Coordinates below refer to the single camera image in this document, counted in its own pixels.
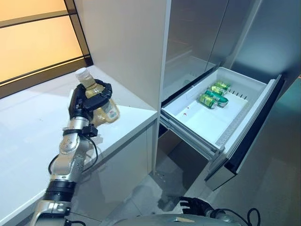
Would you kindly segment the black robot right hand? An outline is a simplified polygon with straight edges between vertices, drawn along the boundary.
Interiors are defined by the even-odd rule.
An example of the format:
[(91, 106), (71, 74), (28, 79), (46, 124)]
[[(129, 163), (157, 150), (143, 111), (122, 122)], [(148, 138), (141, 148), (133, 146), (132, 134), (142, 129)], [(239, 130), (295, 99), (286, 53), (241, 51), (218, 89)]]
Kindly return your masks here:
[(214, 210), (209, 203), (198, 198), (181, 196), (179, 200), (183, 214), (205, 216), (207, 212)]

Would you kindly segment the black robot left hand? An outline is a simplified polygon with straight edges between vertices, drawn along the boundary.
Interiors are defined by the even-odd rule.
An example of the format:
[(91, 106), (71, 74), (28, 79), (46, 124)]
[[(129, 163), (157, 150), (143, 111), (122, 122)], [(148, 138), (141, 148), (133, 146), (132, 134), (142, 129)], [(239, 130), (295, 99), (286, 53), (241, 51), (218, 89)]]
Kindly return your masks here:
[(104, 90), (93, 97), (86, 97), (86, 88), (79, 84), (73, 91), (69, 106), (70, 119), (74, 117), (83, 117), (92, 121), (93, 111), (107, 104), (112, 96), (112, 87), (110, 83), (105, 83), (96, 79), (98, 85), (102, 85)]

